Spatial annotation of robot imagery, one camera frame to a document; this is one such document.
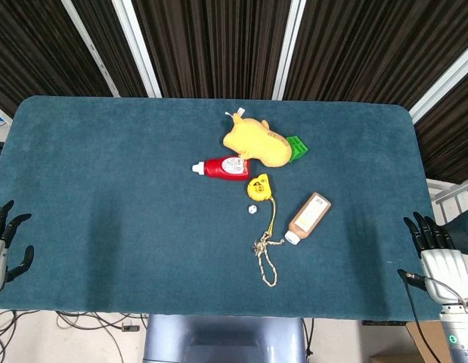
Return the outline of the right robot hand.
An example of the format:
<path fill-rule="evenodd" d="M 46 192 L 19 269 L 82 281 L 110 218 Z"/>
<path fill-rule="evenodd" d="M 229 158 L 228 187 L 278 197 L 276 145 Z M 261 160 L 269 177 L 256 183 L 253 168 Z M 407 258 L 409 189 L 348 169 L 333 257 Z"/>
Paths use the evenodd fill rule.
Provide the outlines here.
<path fill-rule="evenodd" d="M 415 250 L 420 259 L 421 275 L 398 270 L 404 283 L 423 290 L 436 303 L 466 306 L 468 303 L 468 271 L 462 252 L 445 228 L 418 212 L 404 217 Z"/>

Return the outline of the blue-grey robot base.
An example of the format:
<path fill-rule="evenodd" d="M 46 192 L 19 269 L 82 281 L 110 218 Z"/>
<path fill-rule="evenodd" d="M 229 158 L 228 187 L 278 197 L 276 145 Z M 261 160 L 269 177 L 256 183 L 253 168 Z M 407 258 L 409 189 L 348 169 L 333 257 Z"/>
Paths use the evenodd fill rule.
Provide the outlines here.
<path fill-rule="evenodd" d="M 302 319 L 151 315 L 142 363 L 306 363 Z"/>

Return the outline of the brown bottle with white cap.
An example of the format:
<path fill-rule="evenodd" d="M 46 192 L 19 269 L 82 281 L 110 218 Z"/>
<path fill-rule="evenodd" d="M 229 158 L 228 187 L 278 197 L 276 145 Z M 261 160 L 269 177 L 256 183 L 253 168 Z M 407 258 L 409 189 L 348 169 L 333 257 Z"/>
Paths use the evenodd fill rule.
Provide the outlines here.
<path fill-rule="evenodd" d="M 301 240 L 305 240 L 330 207 L 331 202 L 328 199 L 319 193 L 313 193 L 290 221 L 284 235 L 285 240 L 292 245 L 297 245 Z"/>

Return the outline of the red bottle with white cap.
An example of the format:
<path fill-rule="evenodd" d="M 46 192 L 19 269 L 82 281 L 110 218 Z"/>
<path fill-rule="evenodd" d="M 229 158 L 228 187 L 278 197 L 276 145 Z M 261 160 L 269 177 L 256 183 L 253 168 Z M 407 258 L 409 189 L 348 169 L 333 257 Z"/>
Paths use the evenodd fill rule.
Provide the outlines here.
<path fill-rule="evenodd" d="M 227 156 L 200 161 L 191 167 L 199 175 L 229 181 L 243 181 L 249 178 L 249 160 Z"/>

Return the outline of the teal table mat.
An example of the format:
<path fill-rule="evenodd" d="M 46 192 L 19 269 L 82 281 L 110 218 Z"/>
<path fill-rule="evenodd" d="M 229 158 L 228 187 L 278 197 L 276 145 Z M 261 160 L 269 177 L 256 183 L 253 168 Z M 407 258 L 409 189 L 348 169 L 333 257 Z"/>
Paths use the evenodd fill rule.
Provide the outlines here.
<path fill-rule="evenodd" d="M 192 172 L 228 155 L 239 107 L 308 147 L 268 175 L 248 213 L 243 181 Z M 313 193 L 331 207 L 297 245 L 284 235 Z M 9 253 L 29 271 L 0 309 L 435 320 L 406 294 L 420 260 L 403 218 L 432 214 L 414 127 L 388 104 L 33 96 L 0 156 L 0 206 L 31 213 Z"/>

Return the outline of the green toy brick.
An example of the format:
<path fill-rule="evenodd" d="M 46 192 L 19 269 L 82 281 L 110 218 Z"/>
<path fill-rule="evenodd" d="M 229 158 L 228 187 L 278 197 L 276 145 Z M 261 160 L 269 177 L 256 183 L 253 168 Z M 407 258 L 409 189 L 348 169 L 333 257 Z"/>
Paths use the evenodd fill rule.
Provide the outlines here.
<path fill-rule="evenodd" d="M 298 136 L 288 136 L 287 141 L 291 146 L 290 163 L 294 160 L 300 159 L 308 152 L 308 147 L 302 142 L 302 140 Z"/>

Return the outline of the yellow tape measure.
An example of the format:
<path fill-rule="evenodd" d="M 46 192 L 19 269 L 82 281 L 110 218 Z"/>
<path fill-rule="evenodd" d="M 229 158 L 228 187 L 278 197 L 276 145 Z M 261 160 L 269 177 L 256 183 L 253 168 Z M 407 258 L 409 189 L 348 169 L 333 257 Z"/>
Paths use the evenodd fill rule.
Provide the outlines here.
<path fill-rule="evenodd" d="M 272 191 L 268 175 L 263 173 L 253 178 L 247 185 L 247 194 L 254 201 L 270 200 L 272 198 Z"/>

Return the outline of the yellow plush toy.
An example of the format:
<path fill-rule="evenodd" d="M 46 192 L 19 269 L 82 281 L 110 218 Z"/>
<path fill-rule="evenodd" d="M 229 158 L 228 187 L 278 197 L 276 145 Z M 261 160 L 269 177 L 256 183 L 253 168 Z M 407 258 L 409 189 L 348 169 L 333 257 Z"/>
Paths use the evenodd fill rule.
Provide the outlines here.
<path fill-rule="evenodd" d="M 277 168 L 289 163 L 293 154 L 288 140 L 270 129 L 266 120 L 244 118 L 245 110 L 225 113 L 233 121 L 233 127 L 223 138 L 223 145 L 233 150 L 243 160 L 256 159 L 264 166 Z"/>

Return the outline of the grey metal frame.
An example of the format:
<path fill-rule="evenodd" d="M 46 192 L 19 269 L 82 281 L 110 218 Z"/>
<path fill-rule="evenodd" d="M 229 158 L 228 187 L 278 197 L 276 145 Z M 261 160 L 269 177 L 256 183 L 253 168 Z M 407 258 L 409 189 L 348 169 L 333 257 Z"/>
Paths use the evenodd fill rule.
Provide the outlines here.
<path fill-rule="evenodd" d="M 427 179 L 435 221 L 444 225 L 468 210 L 468 179 L 460 184 Z"/>

